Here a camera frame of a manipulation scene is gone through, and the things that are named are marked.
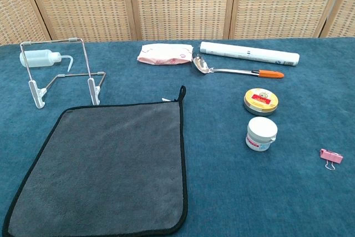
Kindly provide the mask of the blue grey towel black trim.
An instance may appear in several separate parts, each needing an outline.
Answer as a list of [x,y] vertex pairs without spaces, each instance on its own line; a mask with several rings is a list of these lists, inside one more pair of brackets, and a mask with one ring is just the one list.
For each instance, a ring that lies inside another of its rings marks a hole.
[[65,110],[23,178],[3,237],[148,237],[187,216],[185,87],[169,102]]

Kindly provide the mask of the pink white tissue pack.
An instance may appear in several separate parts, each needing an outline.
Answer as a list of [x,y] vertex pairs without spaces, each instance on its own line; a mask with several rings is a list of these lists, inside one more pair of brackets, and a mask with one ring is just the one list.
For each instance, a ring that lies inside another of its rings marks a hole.
[[192,61],[192,52],[193,46],[189,44],[146,44],[137,60],[151,65],[184,64]]

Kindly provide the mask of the round yellow red tin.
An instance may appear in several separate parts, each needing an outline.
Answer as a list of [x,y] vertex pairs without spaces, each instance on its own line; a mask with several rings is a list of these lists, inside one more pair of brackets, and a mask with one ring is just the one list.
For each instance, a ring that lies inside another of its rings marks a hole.
[[245,93],[244,107],[252,114],[266,117],[278,108],[278,97],[263,88],[252,88]]

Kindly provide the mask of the blue carpet table cover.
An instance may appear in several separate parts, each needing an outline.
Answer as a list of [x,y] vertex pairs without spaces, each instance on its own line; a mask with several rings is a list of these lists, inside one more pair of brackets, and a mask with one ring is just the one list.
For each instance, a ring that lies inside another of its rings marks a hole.
[[[69,108],[169,102],[185,87],[184,151],[187,216],[177,236],[355,237],[355,38],[241,41],[242,46],[296,52],[295,67],[206,55],[216,68],[282,72],[282,79],[214,73],[192,64],[137,61],[142,42],[87,43],[90,71],[105,72],[99,105],[88,77],[60,78],[38,109],[19,61],[18,45],[0,46],[0,236],[9,206],[60,115]],[[42,44],[74,58],[86,73],[79,43]],[[264,152],[245,142],[254,117],[245,93],[278,97],[266,118],[278,127]],[[320,150],[343,155],[325,168]]]

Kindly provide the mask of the white plastic jar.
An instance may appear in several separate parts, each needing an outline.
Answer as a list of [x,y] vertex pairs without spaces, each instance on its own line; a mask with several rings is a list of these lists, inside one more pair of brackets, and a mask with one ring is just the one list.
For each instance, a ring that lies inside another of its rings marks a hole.
[[246,145],[257,152],[266,151],[276,140],[277,125],[266,117],[254,117],[247,125]]

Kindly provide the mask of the white paper roll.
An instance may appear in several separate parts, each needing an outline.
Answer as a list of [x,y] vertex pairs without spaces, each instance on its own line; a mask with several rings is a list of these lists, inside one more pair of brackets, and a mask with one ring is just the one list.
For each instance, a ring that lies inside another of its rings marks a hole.
[[296,66],[300,58],[300,55],[298,53],[211,42],[201,42],[200,52],[216,56],[240,58],[290,66]]

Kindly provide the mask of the woven rattan folding screen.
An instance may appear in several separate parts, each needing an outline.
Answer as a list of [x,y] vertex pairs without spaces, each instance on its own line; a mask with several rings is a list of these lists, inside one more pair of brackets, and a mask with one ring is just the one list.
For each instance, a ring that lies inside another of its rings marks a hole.
[[355,37],[355,0],[0,0],[0,45]]

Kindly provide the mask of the translucent plastic wash bottle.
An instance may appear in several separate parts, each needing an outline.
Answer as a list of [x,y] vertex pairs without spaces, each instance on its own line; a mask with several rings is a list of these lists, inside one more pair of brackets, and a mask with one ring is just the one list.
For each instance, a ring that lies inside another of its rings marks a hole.
[[61,55],[59,52],[52,52],[51,50],[35,50],[35,51],[25,51],[24,52],[29,68],[33,67],[50,67],[54,63],[59,63],[63,58],[70,59],[67,71],[69,72],[72,64],[73,57],[67,55]]

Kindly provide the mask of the pink binder clip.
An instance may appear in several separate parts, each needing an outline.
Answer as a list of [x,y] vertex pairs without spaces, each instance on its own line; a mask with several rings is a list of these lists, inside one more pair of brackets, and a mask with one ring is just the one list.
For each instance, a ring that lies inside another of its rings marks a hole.
[[336,168],[334,166],[334,163],[341,164],[343,160],[343,155],[327,149],[321,149],[319,153],[320,153],[320,158],[326,161],[324,166],[328,170],[335,170]]

